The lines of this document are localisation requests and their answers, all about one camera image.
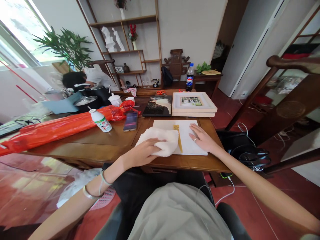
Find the person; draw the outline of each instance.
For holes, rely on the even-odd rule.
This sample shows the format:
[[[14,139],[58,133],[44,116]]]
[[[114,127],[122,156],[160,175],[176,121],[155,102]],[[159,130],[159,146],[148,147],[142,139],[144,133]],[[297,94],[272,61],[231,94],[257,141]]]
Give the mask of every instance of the person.
[[[320,221],[311,213],[225,152],[201,127],[191,124],[190,128],[197,135],[189,134],[195,143],[218,157],[281,219],[301,235],[320,235]],[[199,190],[198,186],[171,182],[156,188],[152,176],[155,178],[158,174],[146,174],[144,177],[149,177],[146,181],[146,178],[130,172],[157,157],[152,155],[160,150],[154,146],[157,142],[158,139],[149,139],[120,156],[101,175],[89,182],[85,190],[77,192],[45,220],[29,240],[47,240],[59,236],[90,209],[96,202],[94,196],[100,196],[111,183],[123,205],[123,218],[116,239],[232,239],[226,223],[207,197],[207,191],[203,190],[208,190],[206,186]],[[135,179],[128,181],[126,174],[135,176]],[[108,233],[97,237],[110,239]]]
[[[95,68],[86,67],[80,72],[68,72],[62,76],[62,83],[66,88],[73,88],[74,92],[77,92],[74,85],[82,83],[90,84],[89,88],[92,88],[94,84],[103,85],[106,88],[111,85],[111,91],[119,91],[111,77]]]

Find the white door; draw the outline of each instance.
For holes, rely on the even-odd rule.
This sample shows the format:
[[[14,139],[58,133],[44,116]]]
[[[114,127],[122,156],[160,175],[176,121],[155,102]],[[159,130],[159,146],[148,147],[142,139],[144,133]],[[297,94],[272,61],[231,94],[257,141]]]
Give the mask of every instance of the white door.
[[[218,86],[228,97],[236,89],[283,1],[249,0]]]

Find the woman's left hand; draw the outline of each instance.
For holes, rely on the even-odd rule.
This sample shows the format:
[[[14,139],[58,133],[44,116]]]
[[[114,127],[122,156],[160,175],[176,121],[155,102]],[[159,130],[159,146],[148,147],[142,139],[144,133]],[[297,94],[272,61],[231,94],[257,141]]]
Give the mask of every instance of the woman's left hand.
[[[151,163],[158,156],[151,155],[159,152],[161,149],[154,146],[157,142],[161,142],[157,138],[150,138],[138,146],[135,146],[130,151],[123,154],[120,159],[123,161],[125,170],[132,167],[140,167]]]

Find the statue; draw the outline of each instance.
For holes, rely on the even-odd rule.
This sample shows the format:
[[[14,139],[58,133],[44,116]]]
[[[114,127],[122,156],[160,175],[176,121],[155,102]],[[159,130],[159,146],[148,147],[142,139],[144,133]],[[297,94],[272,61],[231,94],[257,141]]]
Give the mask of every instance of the statue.
[[[120,47],[120,49],[121,49],[120,52],[123,52],[123,51],[124,51],[124,46],[123,46],[123,44],[122,44],[122,42],[121,42],[121,40],[120,40],[118,31],[116,31],[114,28],[112,28],[112,30],[113,30],[114,36],[116,37],[116,41],[117,41],[117,43],[119,44],[119,47]]]
[[[110,32],[106,27],[103,27],[101,32],[106,36],[104,41],[106,42],[106,48],[108,49],[108,52],[116,52],[117,49],[114,48],[114,45],[116,43],[113,41],[113,37],[110,36]]]

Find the red plastic bag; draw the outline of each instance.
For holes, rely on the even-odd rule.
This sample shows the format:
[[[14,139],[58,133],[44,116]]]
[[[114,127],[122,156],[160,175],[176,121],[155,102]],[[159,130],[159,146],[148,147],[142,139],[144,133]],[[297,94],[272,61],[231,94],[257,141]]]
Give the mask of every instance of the red plastic bag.
[[[98,112],[102,113],[108,121],[119,121],[126,118],[124,113],[129,110],[136,111],[138,114],[141,113],[132,108],[134,104],[134,101],[127,100],[121,103],[120,107],[110,105],[98,109]],[[91,114],[88,112],[26,126],[20,129],[18,135],[1,143],[0,156],[35,148],[94,126],[96,124],[92,121]]]

